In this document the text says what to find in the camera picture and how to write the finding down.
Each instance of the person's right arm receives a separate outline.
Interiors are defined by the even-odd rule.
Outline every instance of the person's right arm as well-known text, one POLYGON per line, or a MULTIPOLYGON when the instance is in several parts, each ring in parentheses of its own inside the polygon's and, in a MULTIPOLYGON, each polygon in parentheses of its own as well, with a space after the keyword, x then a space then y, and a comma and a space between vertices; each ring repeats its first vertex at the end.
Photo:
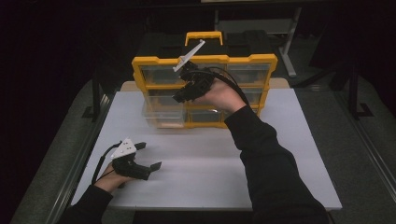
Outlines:
POLYGON ((234 90, 216 80, 197 101, 231 113, 225 123, 241 150, 256 223, 328 223, 326 210, 299 177, 293 155, 277 142, 276 130, 234 90))

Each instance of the hand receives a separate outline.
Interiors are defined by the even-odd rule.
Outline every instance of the hand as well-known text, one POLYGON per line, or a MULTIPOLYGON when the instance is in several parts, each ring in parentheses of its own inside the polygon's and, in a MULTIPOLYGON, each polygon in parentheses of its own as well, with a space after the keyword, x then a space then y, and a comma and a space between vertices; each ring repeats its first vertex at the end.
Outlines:
POLYGON ((96 187, 100 189, 104 189, 105 191, 111 193, 119 185, 134 180, 129 176, 118 175, 112 166, 112 163, 109 163, 105 171, 102 173, 101 177, 94 184, 96 187))
POLYGON ((225 110, 230 113, 246 105, 233 88, 217 78, 214 79, 210 91, 204 96, 195 99, 193 102, 197 104, 211 104, 216 109, 225 110))

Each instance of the hand-mounted device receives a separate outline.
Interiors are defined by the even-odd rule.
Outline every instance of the hand-mounted device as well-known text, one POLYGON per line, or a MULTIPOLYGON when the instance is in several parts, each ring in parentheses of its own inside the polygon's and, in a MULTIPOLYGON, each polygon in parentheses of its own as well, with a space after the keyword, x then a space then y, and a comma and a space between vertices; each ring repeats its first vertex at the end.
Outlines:
POLYGON ((110 147, 105 154, 100 158, 96 170, 92 177, 92 184, 96 182, 96 178, 99 174, 99 171, 102 167, 103 162, 105 161, 107 153, 113 149, 117 148, 114 153, 111 155, 111 159, 113 159, 112 166, 114 171, 119 175, 129 176, 136 179, 144 179, 148 180, 149 175, 157 171, 161 168, 161 162, 154 163, 150 165, 150 167, 142 166, 134 162, 134 157, 136 155, 136 151, 143 149, 146 147, 145 142, 141 142, 138 144, 134 144, 130 138, 126 138, 125 140, 119 142, 116 145, 110 147))
POLYGON ((198 51, 198 49, 205 43, 204 40, 200 40, 200 44, 198 44, 194 49, 192 49, 185 56, 180 57, 180 63, 174 67, 174 71, 176 72, 180 67, 182 68, 179 77, 187 82, 187 84, 178 90, 175 95, 172 97, 178 103, 184 103, 185 101, 195 100, 199 98, 208 91, 210 91, 210 87, 213 84, 213 80, 218 78, 223 82, 227 83, 231 88, 233 88, 245 102, 245 104, 249 105, 248 99, 246 95, 242 92, 241 88, 239 88, 235 79, 229 74, 227 71, 218 68, 218 67, 205 67, 198 68, 198 65, 189 61, 189 59, 198 51), (232 80, 227 77, 212 71, 211 69, 218 69, 223 71, 230 77, 232 80))

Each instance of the table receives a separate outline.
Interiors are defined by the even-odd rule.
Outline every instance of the table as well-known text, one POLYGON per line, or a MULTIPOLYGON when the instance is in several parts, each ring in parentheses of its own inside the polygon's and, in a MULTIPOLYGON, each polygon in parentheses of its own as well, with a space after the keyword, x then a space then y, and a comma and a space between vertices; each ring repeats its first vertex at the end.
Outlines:
MULTIPOLYGON (((129 182, 114 192, 109 206, 133 210, 249 211, 244 167, 240 151, 227 129, 155 129, 141 115, 140 91, 119 91, 106 117, 86 169, 80 179, 74 204, 90 185, 103 153, 125 137, 147 142, 136 162, 150 165, 162 161, 148 181, 129 182)), ((318 153, 304 113, 293 89, 269 90, 261 118, 278 131, 280 144, 297 161, 301 177, 327 210, 342 207, 318 153)), ((110 162, 109 155, 105 164, 110 162)))

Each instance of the person's left hand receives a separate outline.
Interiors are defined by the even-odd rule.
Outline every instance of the person's left hand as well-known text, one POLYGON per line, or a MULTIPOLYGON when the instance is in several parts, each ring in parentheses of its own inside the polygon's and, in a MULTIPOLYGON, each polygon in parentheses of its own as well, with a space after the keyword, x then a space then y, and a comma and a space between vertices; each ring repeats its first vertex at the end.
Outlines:
POLYGON ((102 173, 101 177, 94 184, 96 187, 103 189, 109 193, 113 192, 119 185, 134 180, 134 178, 129 176, 118 175, 109 163, 105 171, 102 173))

